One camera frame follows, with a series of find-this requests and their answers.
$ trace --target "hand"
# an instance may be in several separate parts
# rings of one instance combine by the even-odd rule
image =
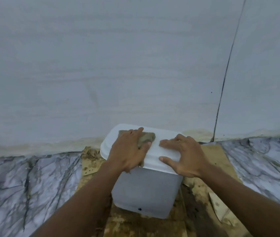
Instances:
[[[186,177],[201,177],[201,172],[208,168],[210,163],[200,144],[192,137],[178,134],[174,139],[161,140],[160,146],[180,152],[180,161],[174,161],[166,156],[161,156],[160,161],[172,167],[179,175]]]
[[[129,130],[117,138],[109,153],[108,161],[111,161],[122,171],[130,172],[142,162],[150,149],[151,142],[144,143],[138,149],[138,139],[143,135],[143,127],[138,130]]]

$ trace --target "white toilet tank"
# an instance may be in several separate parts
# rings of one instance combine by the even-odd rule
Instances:
[[[100,146],[101,156],[104,159],[108,158],[119,130],[138,129],[139,127],[129,124],[115,126]],[[160,140],[172,139],[181,133],[150,127],[144,127],[144,132],[155,133],[155,140],[144,159],[144,166],[136,167],[130,173],[123,172],[112,190],[112,198],[114,204],[122,209],[165,219],[170,213],[183,177],[159,161],[159,156],[167,156],[178,161],[180,153],[164,149],[159,146],[159,143]]]

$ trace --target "floor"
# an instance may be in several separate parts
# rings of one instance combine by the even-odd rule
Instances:
[[[246,186],[280,203],[280,138],[217,144]],[[73,195],[80,154],[0,158],[0,236],[31,235]]]

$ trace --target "wall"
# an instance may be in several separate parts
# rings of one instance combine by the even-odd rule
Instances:
[[[246,0],[215,140],[280,136],[280,0]]]
[[[0,0],[0,156],[118,123],[213,136],[243,0]]]

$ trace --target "person's right hand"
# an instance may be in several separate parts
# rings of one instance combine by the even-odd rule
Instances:
[[[203,170],[210,165],[200,144],[190,136],[185,137],[178,134],[174,139],[161,140],[160,146],[180,152],[181,158],[179,162],[166,156],[159,157],[160,161],[172,167],[179,175],[201,178]]]

